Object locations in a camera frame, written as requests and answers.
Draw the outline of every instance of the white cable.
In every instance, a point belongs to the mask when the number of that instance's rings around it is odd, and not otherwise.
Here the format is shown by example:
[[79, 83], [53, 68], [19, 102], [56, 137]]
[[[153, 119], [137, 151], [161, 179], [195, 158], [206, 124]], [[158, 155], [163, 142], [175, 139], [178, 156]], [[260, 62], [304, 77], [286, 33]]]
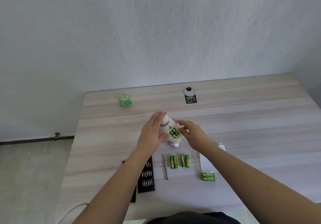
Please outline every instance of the white cable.
[[79, 207], [81, 205], [88, 205], [88, 203], [78, 204], [78, 205], [70, 208], [58, 221], [55, 222], [55, 224], [59, 224], [66, 217], [66, 215], [68, 215], [71, 211], [73, 211], [74, 209], [76, 209], [77, 207]]

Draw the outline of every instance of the left hand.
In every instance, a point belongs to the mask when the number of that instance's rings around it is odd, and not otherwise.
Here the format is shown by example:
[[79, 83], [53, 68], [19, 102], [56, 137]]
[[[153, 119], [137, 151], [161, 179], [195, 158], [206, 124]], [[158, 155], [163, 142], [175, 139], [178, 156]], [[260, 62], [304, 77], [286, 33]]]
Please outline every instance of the left hand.
[[160, 143], [170, 136], [168, 133], [158, 135], [159, 127], [165, 115], [166, 112], [155, 112], [142, 128], [136, 150], [143, 152], [147, 157], [150, 157], [158, 149]]

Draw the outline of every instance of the wooden table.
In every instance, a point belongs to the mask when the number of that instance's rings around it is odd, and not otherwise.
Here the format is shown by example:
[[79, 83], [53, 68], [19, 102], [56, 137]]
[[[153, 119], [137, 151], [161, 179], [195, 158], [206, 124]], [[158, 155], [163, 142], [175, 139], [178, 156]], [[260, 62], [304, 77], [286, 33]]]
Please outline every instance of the wooden table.
[[[195, 89], [197, 103], [186, 104], [186, 86]], [[131, 107], [118, 105], [122, 94], [131, 95]], [[321, 110], [287, 73], [87, 93], [56, 216], [94, 197], [134, 150], [143, 125], [158, 110], [194, 121], [227, 152], [321, 202]], [[188, 154], [191, 168], [168, 169], [167, 181], [162, 153]], [[216, 182], [201, 180], [198, 153], [186, 139], [178, 148], [161, 144], [153, 165], [156, 190], [137, 194], [126, 220], [242, 204], [219, 174]]]

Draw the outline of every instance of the hand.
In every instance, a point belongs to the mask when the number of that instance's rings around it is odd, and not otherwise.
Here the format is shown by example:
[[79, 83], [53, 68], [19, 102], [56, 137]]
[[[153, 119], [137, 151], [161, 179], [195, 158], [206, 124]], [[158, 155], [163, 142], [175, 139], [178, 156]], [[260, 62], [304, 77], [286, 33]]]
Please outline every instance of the hand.
[[159, 147], [160, 143], [168, 138], [168, 133], [158, 135], [159, 127], [161, 126], [162, 119], [165, 117], [166, 112], [155, 112], [149, 121], [142, 128], [141, 135], [139, 136], [136, 150], [143, 152], [146, 156], [150, 157]]
[[199, 152], [201, 146], [210, 141], [203, 129], [192, 121], [176, 120], [176, 122], [184, 126], [183, 128], [179, 128], [179, 132], [182, 133], [189, 145], [196, 151]]

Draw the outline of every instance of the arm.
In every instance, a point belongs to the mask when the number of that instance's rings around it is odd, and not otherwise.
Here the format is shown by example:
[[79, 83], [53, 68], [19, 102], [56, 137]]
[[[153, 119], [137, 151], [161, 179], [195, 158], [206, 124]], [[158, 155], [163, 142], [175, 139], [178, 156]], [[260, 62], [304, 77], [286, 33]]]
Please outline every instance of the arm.
[[166, 112], [156, 112], [142, 129], [135, 150], [102, 187], [74, 224], [123, 223], [135, 186], [144, 165], [168, 134], [158, 135]]
[[185, 126], [179, 131], [190, 146], [215, 166], [259, 223], [321, 223], [317, 204], [220, 149], [193, 122], [177, 122]]

